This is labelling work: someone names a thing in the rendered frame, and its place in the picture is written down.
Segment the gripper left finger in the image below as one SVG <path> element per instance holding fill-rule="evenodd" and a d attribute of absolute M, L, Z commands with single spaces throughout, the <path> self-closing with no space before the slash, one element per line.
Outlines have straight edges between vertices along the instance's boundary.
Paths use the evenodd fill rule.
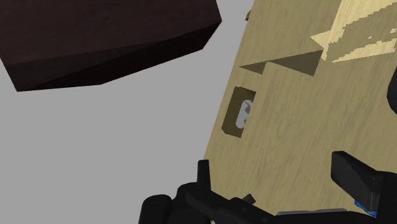
<path fill-rule="evenodd" d="M 144 200 L 138 224 L 274 224 L 274 216 L 240 198 L 211 190 L 208 160 L 198 161 L 197 180 L 181 185 L 174 199 L 153 195 Z"/>

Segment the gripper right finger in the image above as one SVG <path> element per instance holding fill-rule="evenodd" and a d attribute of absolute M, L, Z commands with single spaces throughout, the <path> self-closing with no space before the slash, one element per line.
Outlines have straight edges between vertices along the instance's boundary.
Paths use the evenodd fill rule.
<path fill-rule="evenodd" d="M 331 179 L 378 224 L 397 224 L 397 173 L 375 170 L 345 151 L 334 151 Z"/>

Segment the white grey oblong object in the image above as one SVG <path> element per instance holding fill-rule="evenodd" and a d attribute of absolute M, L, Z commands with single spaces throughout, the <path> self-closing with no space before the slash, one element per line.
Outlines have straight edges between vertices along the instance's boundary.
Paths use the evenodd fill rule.
<path fill-rule="evenodd" d="M 247 122 L 250 110 L 252 108 L 252 105 L 253 105 L 253 102 L 249 99 L 246 99 L 242 102 L 242 104 L 240 106 L 240 110 L 239 110 L 237 118 L 236 118 L 236 121 L 235 121 L 235 126 L 238 129 L 244 128 L 244 126 Z"/>

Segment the light wooden table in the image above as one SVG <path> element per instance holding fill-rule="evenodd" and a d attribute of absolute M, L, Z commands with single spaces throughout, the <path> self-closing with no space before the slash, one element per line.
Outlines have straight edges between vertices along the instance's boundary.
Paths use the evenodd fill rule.
<path fill-rule="evenodd" d="M 270 213 L 355 210 L 331 153 L 397 173 L 396 66 L 397 0 L 254 0 L 205 153 L 212 189 Z"/>

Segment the black rounded object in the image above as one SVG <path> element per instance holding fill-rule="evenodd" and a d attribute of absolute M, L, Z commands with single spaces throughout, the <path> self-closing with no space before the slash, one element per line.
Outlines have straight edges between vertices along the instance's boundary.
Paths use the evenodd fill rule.
<path fill-rule="evenodd" d="M 386 97 L 389 107 L 397 115 L 397 66 L 389 82 Z"/>

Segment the dark brown robot stand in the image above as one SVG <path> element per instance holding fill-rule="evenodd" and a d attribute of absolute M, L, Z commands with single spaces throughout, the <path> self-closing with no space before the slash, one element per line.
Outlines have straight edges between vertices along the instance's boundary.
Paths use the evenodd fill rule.
<path fill-rule="evenodd" d="M 0 60 L 19 92 L 100 85 L 203 49 L 216 0 L 0 0 Z"/>

